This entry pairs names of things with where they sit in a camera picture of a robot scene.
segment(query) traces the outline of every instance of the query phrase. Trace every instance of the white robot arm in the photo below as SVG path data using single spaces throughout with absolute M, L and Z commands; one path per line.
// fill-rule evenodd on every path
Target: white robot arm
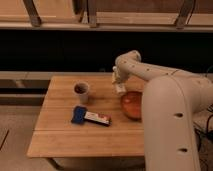
M 188 71 L 141 63 L 133 50 L 116 58 L 113 83 L 148 81 L 142 96 L 147 171 L 200 171 L 192 115 L 213 103 L 213 83 Z

